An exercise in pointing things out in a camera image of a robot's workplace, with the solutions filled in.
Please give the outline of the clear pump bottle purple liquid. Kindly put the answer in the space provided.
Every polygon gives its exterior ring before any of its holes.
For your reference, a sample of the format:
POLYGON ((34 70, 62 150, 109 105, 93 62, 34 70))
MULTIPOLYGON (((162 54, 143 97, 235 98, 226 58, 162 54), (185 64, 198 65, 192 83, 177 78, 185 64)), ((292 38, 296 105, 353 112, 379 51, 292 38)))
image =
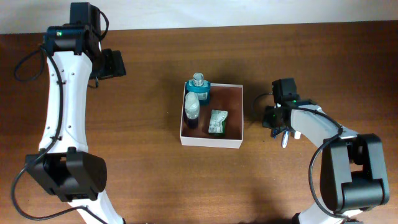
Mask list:
POLYGON ((184 110, 187 126, 190 129, 196 129, 198 127, 200 115, 200 102, 196 93, 188 92, 185 95, 184 110))

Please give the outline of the blue mouthwash bottle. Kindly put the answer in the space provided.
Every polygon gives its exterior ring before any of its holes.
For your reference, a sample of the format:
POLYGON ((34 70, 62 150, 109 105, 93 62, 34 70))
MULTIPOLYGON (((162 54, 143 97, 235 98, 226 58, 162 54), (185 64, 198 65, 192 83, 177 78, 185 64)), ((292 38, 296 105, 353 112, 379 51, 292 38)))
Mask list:
POLYGON ((201 105, 207 105, 210 102, 211 83, 204 79, 202 73, 194 73, 193 78, 187 82, 186 89, 188 92, 197 94, 201 105))

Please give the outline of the blue white toothbrush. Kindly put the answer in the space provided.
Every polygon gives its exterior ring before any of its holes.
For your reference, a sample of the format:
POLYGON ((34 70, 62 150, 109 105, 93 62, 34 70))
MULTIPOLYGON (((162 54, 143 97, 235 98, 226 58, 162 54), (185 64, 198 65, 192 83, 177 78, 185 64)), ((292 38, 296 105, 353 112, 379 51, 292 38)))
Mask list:
POLYGON ((282 147, 285 149, 287 147, 289 141, 289 132, 288 131, 284 131, 283 136, 282 136, 282 147))

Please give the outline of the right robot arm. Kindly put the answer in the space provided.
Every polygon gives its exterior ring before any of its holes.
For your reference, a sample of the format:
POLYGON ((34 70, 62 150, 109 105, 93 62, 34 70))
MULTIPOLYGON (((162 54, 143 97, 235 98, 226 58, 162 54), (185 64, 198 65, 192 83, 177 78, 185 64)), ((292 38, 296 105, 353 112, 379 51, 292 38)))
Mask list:
POLYGON ((303 100, 293 78, 272 82, 274 105, 266 106, 262 125, 271 136, 305 136, 317 150, 308 166, 313 205, 292 223, 357 223, 355 216, 390 199, 381 139, 359 134, 328 116, 312 100, 303 100))

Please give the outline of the blue disposable razor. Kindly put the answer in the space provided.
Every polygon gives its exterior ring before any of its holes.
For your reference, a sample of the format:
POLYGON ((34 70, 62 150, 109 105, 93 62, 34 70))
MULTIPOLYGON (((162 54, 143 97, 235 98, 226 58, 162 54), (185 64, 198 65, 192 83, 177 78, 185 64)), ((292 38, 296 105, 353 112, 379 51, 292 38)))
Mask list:
POLYGON ((279 128, 274 128, 271 131, 271 137, 275 139, 280 133, 281 133, 281 130, 279 128))

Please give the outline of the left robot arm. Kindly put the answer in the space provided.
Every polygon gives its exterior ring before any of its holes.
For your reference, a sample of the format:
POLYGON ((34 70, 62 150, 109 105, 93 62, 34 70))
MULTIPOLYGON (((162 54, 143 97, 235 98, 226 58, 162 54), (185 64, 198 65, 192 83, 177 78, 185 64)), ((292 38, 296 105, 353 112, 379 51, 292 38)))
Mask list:
POLYGON ((41 46, 49 67, 47 118, 39 151, 26 156, 24 170, 85 222, 124 223, 105 190, 106 163, 89 153, 85 132, 89 81, 126 74, 120 51, 101 48, 104 18, 96 6, 74 2, 69 23, 47 29, 41 46))

